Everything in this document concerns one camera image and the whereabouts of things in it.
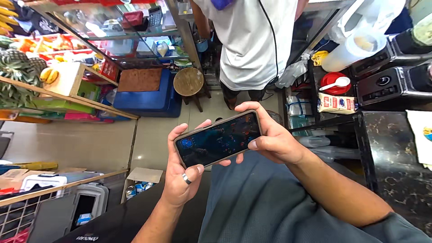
person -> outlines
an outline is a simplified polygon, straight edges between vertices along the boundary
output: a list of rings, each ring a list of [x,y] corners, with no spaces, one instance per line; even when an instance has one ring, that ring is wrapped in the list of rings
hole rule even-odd
[[[263,136],[248,144],[252,151],[212,167],[199,242],[432,242],[375,193],[298,143],[258,102],[235,108],[247,109],[258,112]],[[168,135],[165,187],[133,243],[170,242],[184,204],[198,190],[203,165],[185,170],[174,148],[186,129],[181,124]]]
[[[190,0],[200,36],[210,38],[210,19],[222,43],[219,79],[225,103],[233,109],[240,91],[261,101],[265,87],[283,74],[294,21],[308,0],[232,0],[227,6],[221,2],[226,1]]]

dark gray shirt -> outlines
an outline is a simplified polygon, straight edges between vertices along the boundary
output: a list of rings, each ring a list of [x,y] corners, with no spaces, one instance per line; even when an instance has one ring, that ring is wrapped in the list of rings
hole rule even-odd
[[[212,167],[199,242],[432,243],[432,240],[395,213],[362,228],[345,223],[315,202],[285,165],[249,151],[239,165],[234,159],[230,166]]]

white t-shirt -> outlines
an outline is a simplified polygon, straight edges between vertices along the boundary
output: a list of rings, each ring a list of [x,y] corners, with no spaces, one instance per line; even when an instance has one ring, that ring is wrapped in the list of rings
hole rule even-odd
[[[214,23],[222,42],[220,80],[231,90],[262,90],[276,76],[270,24],[258,0],[234,0],[218,11],[210,0],[194,0]],[[273,25],[278,75],[288,61],[297,0],[261,0]]]

phone screen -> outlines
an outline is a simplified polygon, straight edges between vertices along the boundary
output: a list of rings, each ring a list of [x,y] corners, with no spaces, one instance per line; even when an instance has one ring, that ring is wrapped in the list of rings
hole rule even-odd
[[[192,134],[176,142],[186,167],[209,165],[248,148],[248,143],[261,136],[254,112]]]

hand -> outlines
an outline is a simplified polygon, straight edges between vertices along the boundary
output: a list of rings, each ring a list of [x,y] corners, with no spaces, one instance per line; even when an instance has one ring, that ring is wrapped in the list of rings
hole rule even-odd
[[[274,121],[258,102],[243,102],[236,106],[235,111],[243,112],[253,109],[258,112],[263,136],[248,144],[250,150],[255,150],[276,163],[299,163],[310,151],[301,145],[281,125]]]

